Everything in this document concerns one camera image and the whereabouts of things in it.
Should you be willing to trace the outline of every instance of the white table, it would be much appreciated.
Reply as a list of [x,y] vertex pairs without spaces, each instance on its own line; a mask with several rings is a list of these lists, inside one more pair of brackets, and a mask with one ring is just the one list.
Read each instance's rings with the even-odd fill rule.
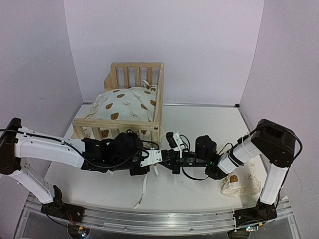
[[[83,105],[76,117],[88,112],[90,105]],[[198,136],[209,135],[220,150],[227,142],[235,143],[248,132],[237,108],[164,106],[162,127],[165,132],[185,134],[194,150]],[[66,137],[73,133],[72,127]],[[166,139],[161,147],[169,149]],[[259,157],[255,158],[256,175],[262,182],[266,171]],[[181,172],[173,175],[159,165],[159,176],[153,167],[148,175],[146,194],[137,211],[194,212],[207,210],[238,209],[255,206],[259,195],[253,197],[227,197],[221,194],[222,181],[207,179],[192,181]],[[204,178],[204,168],[186,168],[190,175]],[[133,210],[142,193],[144,175],[130,176],[128,170],[100,173],[80,170],[53,162],[45,179],[57,185],[65,202],[116,210]]]

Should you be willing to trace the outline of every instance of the crib headboard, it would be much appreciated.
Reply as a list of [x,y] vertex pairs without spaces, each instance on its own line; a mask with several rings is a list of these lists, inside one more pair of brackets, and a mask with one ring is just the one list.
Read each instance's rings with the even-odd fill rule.
[[[135,83],[133,84],[130,81],[130,68],[135,70]],[[129,88],[133,86],[141,86],[142,78],[141,78],[141,68],[147,69],[147,81],[148,83],[154,84],[153,75],[154,71],[158,72],[157,76],[157,85],[160,82],[163,82],[163,71],[164,71],[164,63],[161,62],[120,62],[120,63],[112,63],[111,70],[109,75],[106,77],[104,81],[104,91],[110,91],[117,88]],[[118,71],[123,71],[124,76],[124,85],[123,87],[119,84]]]

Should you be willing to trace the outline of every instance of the wooden crib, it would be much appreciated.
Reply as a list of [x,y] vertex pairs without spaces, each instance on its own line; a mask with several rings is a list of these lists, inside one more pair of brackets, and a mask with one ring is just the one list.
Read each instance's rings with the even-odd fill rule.
[[101,128],[111,129],[111,134],[116,137],[120,132],[128,129],[140,134],[141,130],[151,132],[152,141],[160,145],[160,131],[162,120],[163,87],[164,87],[164,63],[157,62],[131,62],[131,63],[112,63],[111,71],[104,81],[104,91],[114,89],[142,86],[144,74],[150,85],[157,85],[156,106],[152,122],[110,120],[110,119],[79,119],[73,120],[74,136],[76,138],[85,137],[85,127],[90,127],[95,139],[101,140]]

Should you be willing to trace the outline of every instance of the brown bear face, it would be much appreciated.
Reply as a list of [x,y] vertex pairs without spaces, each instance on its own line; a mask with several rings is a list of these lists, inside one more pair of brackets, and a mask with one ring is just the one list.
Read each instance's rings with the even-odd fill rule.
[[235,182],[238,182],[238,177],[236,175],[233,175],[230,177],[230,183],[235,183]]
[[113,103],[110,103],[108,105],[105,106],[105,109],[109,110],[112,107]]
[[141,104],[141,108],[144,109],[144,110],[147,110],[148,108],[146,108],[145,105]]
[[116,120],[119,117],[119,113],[111,114],[111,120]]
[[109,131],[108,129],[102,130],[102,131],[101,131],[102,137],[103,137],[103,138],[107,138],[107,137],[109,136],[109,132],[110,132],[110,131]]

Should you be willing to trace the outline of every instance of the white blanket with bear print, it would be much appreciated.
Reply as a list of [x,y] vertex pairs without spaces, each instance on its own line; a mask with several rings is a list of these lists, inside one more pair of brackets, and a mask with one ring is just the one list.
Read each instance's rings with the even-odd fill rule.
[[[131,87],[116,89],[100,94],[92,104],[86,119],[153,121],[156,106],[157,86]],[[101,129],[102,137],[111,137],[109,129]],[[86,136],[92,137],[90,129]],[[141,130],[144,139],[150,138],[150,133]]]

